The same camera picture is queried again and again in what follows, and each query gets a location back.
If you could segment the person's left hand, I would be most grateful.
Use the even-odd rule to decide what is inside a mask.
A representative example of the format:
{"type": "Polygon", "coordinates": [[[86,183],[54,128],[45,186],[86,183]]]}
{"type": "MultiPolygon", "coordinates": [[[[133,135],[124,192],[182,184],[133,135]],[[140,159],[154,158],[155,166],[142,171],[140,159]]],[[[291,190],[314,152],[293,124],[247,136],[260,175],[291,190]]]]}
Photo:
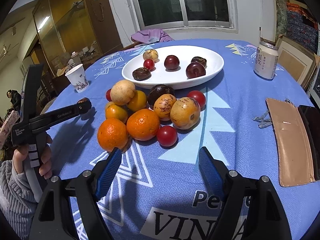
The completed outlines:
{"type": "MultiPolygon", "coordinates": [[[[49,144],[53,142],[52,138],[46,134],[46,146],[41,154],[42,166],[39,169],[39,174],[43,176],[44,179],[49,179],[52,176],[52,150],[49,144]]],[[[12,165],[15,168],[17,174],[23,173],[23,161],[28,156],[29,145],[18,146],[14,151],[12,158],[12,165]]]]}

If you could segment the grey sleeve forearm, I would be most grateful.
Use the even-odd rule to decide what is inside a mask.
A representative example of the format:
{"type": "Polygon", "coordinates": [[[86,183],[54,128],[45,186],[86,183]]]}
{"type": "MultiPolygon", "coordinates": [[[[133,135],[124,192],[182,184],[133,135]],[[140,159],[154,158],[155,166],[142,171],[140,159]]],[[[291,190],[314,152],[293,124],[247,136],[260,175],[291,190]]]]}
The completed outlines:
{"type": "Polygon", "coordinates": [[[1,211],[21,239],[29,237],[37,202],[25,173],[18,174],[12,161],[1,163],[1,211]]]}

